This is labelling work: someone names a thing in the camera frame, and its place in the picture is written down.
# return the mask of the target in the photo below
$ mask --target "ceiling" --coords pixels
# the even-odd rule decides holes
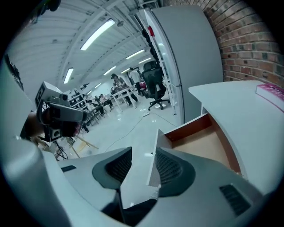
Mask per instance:
[[[138,0],[62,0],[57,11],[46,11],[37,24],[26,27],[11,43],[8,54],[20,72],[28,97],[34,100],[42,81],[64,92],[94,80],[103,81],[111,73],[120,73],[149,57],[146,41],[129,16],[139,4]],[[116,24],[86,51],[80,50],[109,19]],[[124,22],[123,26],[117,26],[119,21]],[[141,49],[146,51],[126,60]],[[116,68],[103,76],[113,66]],[[63,84],[71,67],[71,79]]]

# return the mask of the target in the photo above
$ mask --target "person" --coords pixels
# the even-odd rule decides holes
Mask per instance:
[[[92,100],[88,100],[88,103],[89,104],[92,104],[94,107],[97,107],[97,110],[102,114],[102,115],[104,115],[105,113],[104,113],[104,111],[103,111],[103,107],[102,106],[100,106],[99,104],[96,104],[95,102],[93,102]]]
[[[118,78],[117,74],[112,74],[111,78],[114,79],[114,85],[117,87],[117,89],[119,90],[123,90],[126,89],[128,87],[128,85],[125,83],[125,81],[123,80],[123,78]],[[131,94],[131,97],[138,102],[137,97],[134,94]],[[130,101],[129,96],[125,97],[126,101],[128,102],[129,105],[132,105],[132,102]]]
[[[37,23],[37,19],[41,15],[43,15],[46,10],[50,10],[52,12],[56,11],[60,3],[61,3],[61,0],[49,0],[49,1],[46,1],[46,3],[41,4],[40,8],[36,9],[33,15],[23,23],[17,35],[30,24]],[[8,69],[11,75],[14,77],[14,80],[16,81],[16,83],[19,85],[21,90],[24,91],[24,86],[21,82],[20,73],[18,69],[16,68],[16,66],[10,62],[8,55],[4,56],[4,62],[8,66]],[[42,120],[44,121],[45,124],[50,123],[51,120],[50,120],[49,109],[46,109],[45,111],[43,111]],[[26,119],[26,122],[23,126],[20,136],[22,138],[30,139],[31,137],[39,136],[42,133],[44,133],[44,127],[37,119],[36,113],[31,111]]]
[[[106,105],[110,105],[110,108],[113,109],[113,105],[112,105],[112,102],[110,99],[107,99],[103,94],[100,95],[100,98],[99,98],[100,102],[103,104],[103,106],[106,106]]]
[[[138,94],[142,95],[141,90],[140,90],[141,89],[141,87],[140,87],[141,77],[140,77],[139,73],[137,71],[135,71],[133,68],[130,68],[129,72],[130,72],[129,77],[132,78],[133,82],[136,84]]]

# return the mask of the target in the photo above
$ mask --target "fluorescent ceiling light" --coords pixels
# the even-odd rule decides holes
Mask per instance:
[[[130,68],[125,69],[124,71],[121,72],[121,74],[122,74],[122,73],[126,73],[127,71],[129,71],[129,69],[130,69]]]
[[[108,74],[110,71],[112,71],[113,69],[115,69],[116,66],[113,66],[110,70],[108,70],[107,72],[105,72],[103,75],[105,76],[106,74]]]
[[[146,62],[146,61],[148,61],[148,60],[150,60],[150,59],[151,59],[151,58],[145,59],[145,60],[139,62],[139,64],[141,64],[141,63],[143,63],[143,62]]]
[[[101,83],[99,83],[95,88],[97,88],[98,86],[100,86],[101,85]]]
[[[64,83],[68,83],[68,81],[69,81],[69,79],[70,79],[70,77],[71,77],[71,74],[72,74],[73,70],[74,70],[74,68],[69,68],[69,69],[68,69],[68,72],[67,72],[67,74],[66,74]]]
[[[96,30],[90,38],[85,42],[85,44],[81,47],[82,51],[88,49],[88,47],[108,28],[115,24],[115,21],[110,19],[106,23],[104,23],[98,30]]]
[[[140,53],[142,53],[142,52],[144,52],[144,51],[145,51],[144,49],[143,49],[143,50],[140,50],[140,51],[138,51],[138,52],[136,52],[136,53],[130,55],[130,56],[127,57],[126,59],[132,58],[132,57],[134,57],[135,55],[138,55],[138,54],[140,54]]]

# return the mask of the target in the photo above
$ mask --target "chair base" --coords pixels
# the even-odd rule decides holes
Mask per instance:
[[[155,101],[150,102],[150,106],[149,106],[148,110],[150,111],[150,108],[152,106],[154,106],[155,104],[159,104],[160,107],[161,107],[160,108],[161,110],[164,109],[164,107],[161,105],[161,102],[168,102],[168,103],[170,103],[170,100],[169,99],[161,99],[161,98],[155,99]]]

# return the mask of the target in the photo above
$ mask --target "seated person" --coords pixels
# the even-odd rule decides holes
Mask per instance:
[[[91,101],[91,100],[88,100],[88,103],[89,104],[92,104],[94,107],[97,107],[97,110],[102,114],[104,115],[104,112],[103,112],[103,107],[100,106],[99,104],[96,104],[94,101]]]
[[[114,85],[118,87],[119,90],[126,89],[128,85],[125,83],[123,78],[118,78],[116,74],[112,74],[111,78],[114,79]],[[131,97],[135,100],[138,101],[137,97],[134,94],[131,94]],[[132,105],[132,102],[130,101],[130,98],[128,96],[125,97],[126,101],[128,102],[129,105]]]
[[[99,100],[100,100],[100,102],[102,103],[103,106],[110,105],[111,109],[114,108],[113,105],[112,105],[111,100],[107,99],[103,94],[100,95]]]

